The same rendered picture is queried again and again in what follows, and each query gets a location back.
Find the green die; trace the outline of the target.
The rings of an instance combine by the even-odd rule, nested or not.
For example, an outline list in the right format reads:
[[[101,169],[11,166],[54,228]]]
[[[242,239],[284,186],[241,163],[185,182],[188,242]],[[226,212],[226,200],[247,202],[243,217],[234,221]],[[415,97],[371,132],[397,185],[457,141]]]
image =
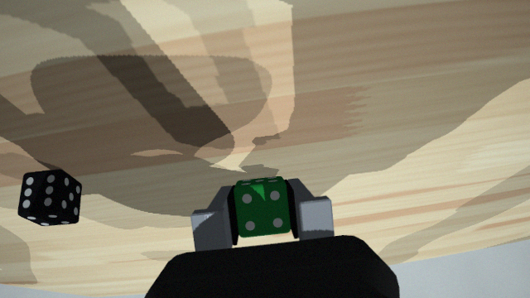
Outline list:
[[[234,200],[241,238],[291,231],[287,184],[281,176],[239,180]]]

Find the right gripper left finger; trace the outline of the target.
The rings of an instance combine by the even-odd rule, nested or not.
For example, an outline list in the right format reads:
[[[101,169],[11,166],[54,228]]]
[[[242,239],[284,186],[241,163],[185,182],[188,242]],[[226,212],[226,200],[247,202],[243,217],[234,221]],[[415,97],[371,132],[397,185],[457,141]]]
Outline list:
[[[232,248],[238,244],[234,187],[222,186],[207,209],[197,209],[190,216],[196,252]]]

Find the black die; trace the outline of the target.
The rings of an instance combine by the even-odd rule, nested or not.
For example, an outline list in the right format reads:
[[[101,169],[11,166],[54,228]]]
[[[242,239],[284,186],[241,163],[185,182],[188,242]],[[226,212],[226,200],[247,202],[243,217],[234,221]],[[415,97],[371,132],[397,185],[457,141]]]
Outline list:
[[[82,185],[65,171],[26,173],[18,215],[40,226],[77,224]]]

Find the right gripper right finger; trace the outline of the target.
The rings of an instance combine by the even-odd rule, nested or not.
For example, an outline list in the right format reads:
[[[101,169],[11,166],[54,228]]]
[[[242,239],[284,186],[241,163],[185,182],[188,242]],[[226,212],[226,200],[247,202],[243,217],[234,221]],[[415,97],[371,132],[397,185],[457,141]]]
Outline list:
[[[294,239],[307,240],[335,236],[331,199],[326,195],[314,197],[298,178],[284,181],[287,184],[291,231]]]

